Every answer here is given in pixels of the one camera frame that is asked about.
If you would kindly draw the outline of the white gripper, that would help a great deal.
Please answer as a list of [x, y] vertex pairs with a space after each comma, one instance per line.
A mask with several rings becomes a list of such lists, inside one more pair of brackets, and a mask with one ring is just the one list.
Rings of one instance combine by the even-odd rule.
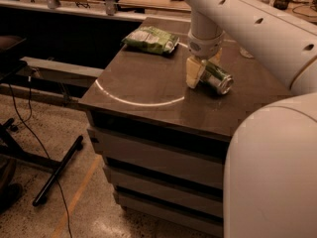
[[221, 63], [222, 50], [220, 49], [223, 39], [224, 33], [211, 39], [199, 39], [192, 34], [192, 31], [189, 31], [188, 49], [195, 57], [190, 57], [186, 61], [186, 83], [188, 87], [194, 89], [203, 73], [204, 67], [202, 61], [198, 58], [210, 58], [209, 61], [216, 65]]

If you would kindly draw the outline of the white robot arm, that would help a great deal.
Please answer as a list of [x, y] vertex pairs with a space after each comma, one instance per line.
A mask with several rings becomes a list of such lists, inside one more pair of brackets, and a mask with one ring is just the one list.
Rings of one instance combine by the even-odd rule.
[[259, 110], [236, 129], [223, 181], [224, 238], [317, 238], [316, 28], [257, 0], [185, 0], [190, 47], [227, 33], [262, 65], [237, 89]]

